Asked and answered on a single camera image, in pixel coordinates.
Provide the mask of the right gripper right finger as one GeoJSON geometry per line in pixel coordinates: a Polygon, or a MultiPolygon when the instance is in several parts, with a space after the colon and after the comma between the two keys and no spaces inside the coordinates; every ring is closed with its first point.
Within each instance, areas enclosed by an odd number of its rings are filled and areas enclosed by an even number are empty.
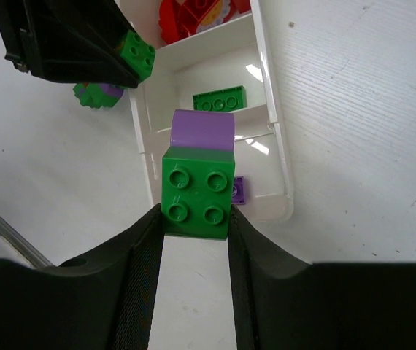
{"type": "Polygon", "coordinates": [[[416,349],[416,263],[308,264],[238,209],[228,258],[239,349],[416,349]]]}

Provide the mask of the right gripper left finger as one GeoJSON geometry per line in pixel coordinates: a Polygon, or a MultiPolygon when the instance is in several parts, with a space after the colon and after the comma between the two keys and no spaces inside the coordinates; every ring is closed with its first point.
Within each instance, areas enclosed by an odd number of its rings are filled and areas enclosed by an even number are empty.
{"type": "Polygon", "coordinates": [[[146,349],[163,240],[154,206],[59,266],[0,259],[0,349],[146,349]]]}

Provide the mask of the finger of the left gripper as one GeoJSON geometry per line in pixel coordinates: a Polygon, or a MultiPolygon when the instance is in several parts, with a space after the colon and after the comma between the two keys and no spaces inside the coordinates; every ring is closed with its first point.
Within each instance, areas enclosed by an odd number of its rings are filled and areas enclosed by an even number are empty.
{"type": "Polygon", "coordinates": [[[139,74],[116,50],[133,30],[115,1],[0,1],[5,59],[50,82],[136,88],[139,74]]]}

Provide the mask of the green numbered lego brick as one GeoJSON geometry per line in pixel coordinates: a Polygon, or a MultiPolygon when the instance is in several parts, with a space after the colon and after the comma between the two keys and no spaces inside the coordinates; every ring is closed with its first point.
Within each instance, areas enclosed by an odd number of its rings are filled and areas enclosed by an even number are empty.
{"type": "Polygon", "coordinates": [[[111,104],[110,97],[97,84],[78,83],[73,87],[73,92],[82,106],[98,109],[111,104]]]}

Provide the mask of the small green lego brick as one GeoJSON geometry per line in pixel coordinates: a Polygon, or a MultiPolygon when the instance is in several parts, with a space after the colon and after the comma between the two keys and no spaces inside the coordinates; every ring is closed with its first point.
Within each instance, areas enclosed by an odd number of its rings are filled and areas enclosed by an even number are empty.
{"type": "Polygon", "coordinates": [[[145,81],[153,70],[156,50],[135,31],[128,31],[120,40],[116,51],[136,72],[137,82],[145,81]]]}

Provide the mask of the purple curved lego brick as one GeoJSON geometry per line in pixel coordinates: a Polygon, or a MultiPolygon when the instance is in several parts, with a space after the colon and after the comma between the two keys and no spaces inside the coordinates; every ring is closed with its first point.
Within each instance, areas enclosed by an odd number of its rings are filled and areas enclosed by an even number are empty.
{"type": "Polygon", "coordinates": [[[243,176],[234,178],[231,203],[233,205],[245,205],[247,202],[247,185],[248,182],[243,176]]]}

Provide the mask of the red rounded lego brick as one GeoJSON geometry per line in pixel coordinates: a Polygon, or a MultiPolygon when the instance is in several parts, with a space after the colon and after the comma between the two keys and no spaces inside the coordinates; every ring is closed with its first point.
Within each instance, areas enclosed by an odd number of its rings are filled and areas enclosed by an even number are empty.
{"type": "Polygon", "coordinates": [[[180,5],[178,24],[181,32],[192,36],[229,21],[236,11],[229,0],[189,0],[180,5]]]}

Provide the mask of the green square lego brick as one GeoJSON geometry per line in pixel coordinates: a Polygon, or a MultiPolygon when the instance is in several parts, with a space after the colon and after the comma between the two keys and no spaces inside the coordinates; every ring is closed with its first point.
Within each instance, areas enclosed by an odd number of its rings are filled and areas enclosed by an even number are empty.
{"type": "Polygon", "coordinates": [[[165,234],[225,240],[234,171],[232,151],[169,147],[162,158],[165,234]]]}

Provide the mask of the purple paw print lego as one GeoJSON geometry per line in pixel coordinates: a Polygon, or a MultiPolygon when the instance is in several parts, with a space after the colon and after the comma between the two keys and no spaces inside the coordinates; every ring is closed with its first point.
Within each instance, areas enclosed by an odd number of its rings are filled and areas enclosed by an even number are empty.
{"type": "Polygon", "coordinates": [[[170,146],[234,151],[235,119],[228,112],[176,109],[170,146]]]}

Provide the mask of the green lego plate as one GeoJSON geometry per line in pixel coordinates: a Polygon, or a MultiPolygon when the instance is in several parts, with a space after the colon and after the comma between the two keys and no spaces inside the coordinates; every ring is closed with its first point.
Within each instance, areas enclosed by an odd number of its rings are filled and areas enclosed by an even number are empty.
{"type": "Polygon", "coordinates": [[[192,99],[193,109],[204,112],[232,112],[247,106],[242,85],[195,94],[192,99]]]}

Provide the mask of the red sloped lego brick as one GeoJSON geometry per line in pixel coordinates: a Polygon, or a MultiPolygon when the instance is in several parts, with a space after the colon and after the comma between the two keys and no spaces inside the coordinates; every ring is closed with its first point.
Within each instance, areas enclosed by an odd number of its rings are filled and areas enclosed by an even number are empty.
{"type": "Polygon", "coordinates": [[[250,0],[231,0],[231,3],[239,14],[251,10],[250,0]]]}

